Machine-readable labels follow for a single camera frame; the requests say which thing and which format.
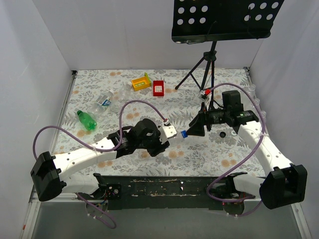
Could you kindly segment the blue bottle cap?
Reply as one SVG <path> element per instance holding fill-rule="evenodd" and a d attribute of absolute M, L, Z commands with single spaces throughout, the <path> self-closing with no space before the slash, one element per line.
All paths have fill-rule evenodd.
<path fill-rule="evenodd" d="M 187 138 L 188 137 L 187 132 L 185 130 L 181 131 L 181 136 L 182 138 Z"/>

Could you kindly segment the clear Pepsi bottle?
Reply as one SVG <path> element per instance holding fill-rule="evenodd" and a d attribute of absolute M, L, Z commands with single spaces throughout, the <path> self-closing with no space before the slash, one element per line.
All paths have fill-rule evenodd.
<path fill-rule="evenodd" d="M 171 147 L 176 147 L 178 145 L 182 145 L 184 143 L 186 138 L 182 138 L 181 136 L 181 131 L 177 133 L 176 136 L 174 136 L 173 138 L 170 138 L 168 141 L 169 141 L 169 144 Z"/>

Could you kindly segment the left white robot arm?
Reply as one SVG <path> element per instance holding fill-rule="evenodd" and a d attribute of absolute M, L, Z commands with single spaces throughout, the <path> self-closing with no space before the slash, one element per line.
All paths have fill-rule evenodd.
<path fill-rule="evenodd" d="M 105 196 L 106 187 L 95 176 L 75 176 L 75 173 L 104 161 L 112 161 L 145 149 L 152 157 L 169 147 L 169 139 L 177 134 L 173 125 L 157 126 L 143 119 L 135 126 L 125 126 L 108 137 L 75 151 L 51 155 L 44 152 L 35 156 L 31 177 L 39 201 L 46 202 L 61 193 L 85 193 L 95 199 Z"/>

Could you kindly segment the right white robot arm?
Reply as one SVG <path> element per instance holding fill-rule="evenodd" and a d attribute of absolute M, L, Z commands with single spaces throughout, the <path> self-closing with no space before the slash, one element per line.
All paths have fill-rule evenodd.
<path fill-rule="evenodd" d="M 307 170 L 287 159 L 263 131 L 263 125 L 253 111 L 244 110 L 238 91 L 222 93 L 223 107 L 205 104 L 189 124 L 188 136 L 204 136 L 214 124 L 232 127 L 251 148 L 265 173 L 265 178 L 247 173 L 226 176 L 226 194 L 237 198 L 242 193 L 258 197 L 268 209 L 302 202 L 305 198 Z"/>

